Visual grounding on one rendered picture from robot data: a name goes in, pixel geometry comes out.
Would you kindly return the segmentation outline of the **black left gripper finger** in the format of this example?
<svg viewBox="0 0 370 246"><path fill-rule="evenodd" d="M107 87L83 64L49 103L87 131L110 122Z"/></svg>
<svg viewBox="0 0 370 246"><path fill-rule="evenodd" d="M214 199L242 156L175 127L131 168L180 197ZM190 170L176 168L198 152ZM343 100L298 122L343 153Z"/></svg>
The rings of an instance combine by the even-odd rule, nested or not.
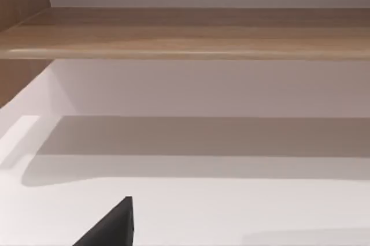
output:
<svg viewBox="0 0 370 246"><path fill-rule="evenodd" d="M134 205L125 197L72 246L133 246Z"/></svg>

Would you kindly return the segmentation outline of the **wooden open shelf unit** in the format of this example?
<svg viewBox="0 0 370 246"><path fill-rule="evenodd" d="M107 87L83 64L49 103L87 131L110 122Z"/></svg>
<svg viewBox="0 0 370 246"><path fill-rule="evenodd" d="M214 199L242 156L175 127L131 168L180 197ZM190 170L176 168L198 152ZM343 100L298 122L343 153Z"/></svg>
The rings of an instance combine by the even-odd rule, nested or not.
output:
<svg viewBox="0 0 370 246"><path fill-rule="evenodd" d="M49 0L0 59L370 64L370 0Z"/></svg>

